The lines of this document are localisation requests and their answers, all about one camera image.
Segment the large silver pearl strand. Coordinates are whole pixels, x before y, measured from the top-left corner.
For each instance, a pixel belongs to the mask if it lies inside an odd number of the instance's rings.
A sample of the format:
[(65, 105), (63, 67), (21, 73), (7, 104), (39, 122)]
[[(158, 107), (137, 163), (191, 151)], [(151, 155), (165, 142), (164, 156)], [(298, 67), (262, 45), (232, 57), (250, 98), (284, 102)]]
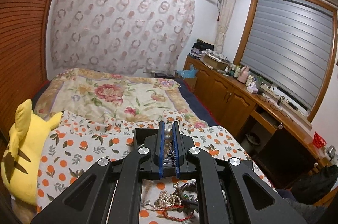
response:
[(172, 129), (164, 130), (164, 160), (163, 164), (166, 167), (174, 165), (174, 148), (172, 146), (173, 131)]

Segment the blue tissue bag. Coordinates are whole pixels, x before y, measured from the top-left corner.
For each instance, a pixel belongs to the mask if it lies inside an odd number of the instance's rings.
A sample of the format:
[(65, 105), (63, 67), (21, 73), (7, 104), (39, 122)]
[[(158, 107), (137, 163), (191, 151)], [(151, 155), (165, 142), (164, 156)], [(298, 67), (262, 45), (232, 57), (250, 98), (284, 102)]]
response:
[(177, 70), (175, 74), (178, 77), (181, 77), (182, 79), (186, 79), (186, 78), (195, 78), (197, 72), (198, 72), (198, 69), (196, 69), (195, 66), (191, 64), (189, 69)]

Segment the pink kettle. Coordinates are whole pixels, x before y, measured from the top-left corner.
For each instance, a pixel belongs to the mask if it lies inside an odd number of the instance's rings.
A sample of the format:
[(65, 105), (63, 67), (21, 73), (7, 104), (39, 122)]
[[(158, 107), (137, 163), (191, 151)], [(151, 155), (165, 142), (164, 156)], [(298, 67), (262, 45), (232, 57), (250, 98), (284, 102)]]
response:
[(237, 77), (237, 80), (243, 84), (246, 83), (247, 79), (249, 77), (249, 67), (248, 66), (243, 66), (240, 70), (240, 73)]

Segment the orange print bed sheet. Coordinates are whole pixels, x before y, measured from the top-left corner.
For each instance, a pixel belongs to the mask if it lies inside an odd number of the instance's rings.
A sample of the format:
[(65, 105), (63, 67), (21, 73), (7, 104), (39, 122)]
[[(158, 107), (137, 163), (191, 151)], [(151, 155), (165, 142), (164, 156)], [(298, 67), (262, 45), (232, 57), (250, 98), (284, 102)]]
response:
[(181, 112), (164, 111), (156, 120), (148, 121), (105, 118), (95, 122), (64, 111), (59, 126), (51, 131), (42, 149), (37, 177), (37, 210), (49, 205), (100, 158), (114, 162), (126, 157), (134, 148), (135, 129), (156, 129), (160, 122), (167, 128), (177, 122), (182, 134), (190, 136), (196, 147), (216, 159), (250, 159), (225, 128), (210, 127)]

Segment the floral quilt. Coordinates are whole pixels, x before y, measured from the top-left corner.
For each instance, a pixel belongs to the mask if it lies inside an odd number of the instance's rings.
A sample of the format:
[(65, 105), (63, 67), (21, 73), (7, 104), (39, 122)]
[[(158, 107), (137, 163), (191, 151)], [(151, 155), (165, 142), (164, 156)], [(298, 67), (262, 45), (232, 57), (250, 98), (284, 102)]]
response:
[(45, 120), (57, 112), (70, 111), (98, 123), (110, 118), (136, 123), (156, 120), (169, 111), (181, 113), (185, 124), (206, 127), (179, 89), (180, 83), (168, 78), (128, 77), (73, 68), (52, 79), (34, 112)]

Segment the wooden side cabinet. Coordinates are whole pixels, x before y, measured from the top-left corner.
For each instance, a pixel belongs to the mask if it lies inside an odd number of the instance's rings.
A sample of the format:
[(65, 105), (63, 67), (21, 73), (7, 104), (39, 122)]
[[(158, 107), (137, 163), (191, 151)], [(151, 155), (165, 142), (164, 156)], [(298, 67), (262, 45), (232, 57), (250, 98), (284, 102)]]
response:
[(194, 66), (194, 94), (218, 124), (243, 144), (248, 134), (258, 136), (258, 146), (249, 156), (275, 187), (287, 188), (305, 175), (330, 166), (323, 148), (272, 99), (250, 94), (245, 84), (211, 70), (200, 60), (187, 56), (184, 68)]

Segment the circle pattern sheer curtain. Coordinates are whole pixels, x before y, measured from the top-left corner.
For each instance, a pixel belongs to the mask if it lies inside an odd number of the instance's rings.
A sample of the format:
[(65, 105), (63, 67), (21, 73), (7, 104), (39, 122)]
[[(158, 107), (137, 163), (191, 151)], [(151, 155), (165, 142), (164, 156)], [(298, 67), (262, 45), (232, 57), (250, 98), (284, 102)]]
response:
[(195, 0), (56, 0), (53, 68), (171, 73), (194, 20)]

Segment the grey window blind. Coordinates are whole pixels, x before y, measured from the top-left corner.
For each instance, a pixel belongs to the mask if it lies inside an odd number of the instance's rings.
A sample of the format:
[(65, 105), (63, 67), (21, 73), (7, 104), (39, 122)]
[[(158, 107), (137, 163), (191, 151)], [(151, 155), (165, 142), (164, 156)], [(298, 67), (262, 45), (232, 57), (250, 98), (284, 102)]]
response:
[(241, 64), (311, 109), (332, 45), (332, 11), (306, 0), (258, 0)]

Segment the red basket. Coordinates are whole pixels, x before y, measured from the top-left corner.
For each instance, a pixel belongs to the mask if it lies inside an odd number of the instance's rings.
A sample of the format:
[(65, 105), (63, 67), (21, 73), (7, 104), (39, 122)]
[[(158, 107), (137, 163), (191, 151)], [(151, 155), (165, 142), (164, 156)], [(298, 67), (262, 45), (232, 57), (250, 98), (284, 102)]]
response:
[(313, 137), (313, 145), (316, 148), (321, 149), (327, 145), (327, 142), (323, 137), (321, 137), (317, 132), (315, 132)]

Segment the yellow plush toy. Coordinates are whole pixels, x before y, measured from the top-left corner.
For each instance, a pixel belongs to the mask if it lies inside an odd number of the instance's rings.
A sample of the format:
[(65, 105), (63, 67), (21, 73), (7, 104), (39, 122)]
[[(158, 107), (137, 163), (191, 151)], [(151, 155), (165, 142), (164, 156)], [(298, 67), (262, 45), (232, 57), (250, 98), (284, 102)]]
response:
[(1, 176), (5, 188), (17, 199), (35, 205), (37, 177), (45, 140), (59, 126), (63, 116), (56, 113), (45, 121), (32, 110), (30, 99), (15, 111), (15, 122), (9, 131), (9, 144), (1, 160)]

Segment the white tied side curtain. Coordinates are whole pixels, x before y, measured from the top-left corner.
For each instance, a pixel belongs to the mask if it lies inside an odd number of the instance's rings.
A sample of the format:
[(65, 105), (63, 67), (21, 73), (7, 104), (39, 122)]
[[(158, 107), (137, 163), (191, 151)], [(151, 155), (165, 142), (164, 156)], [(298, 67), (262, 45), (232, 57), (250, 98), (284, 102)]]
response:
[(225, 36), (228, 30), (230, 20), (233, 14), (236, 0), (222, 0), (217, 27), (217, 35), (214, 44), (214, 50), (218, 53), (223, 52)]

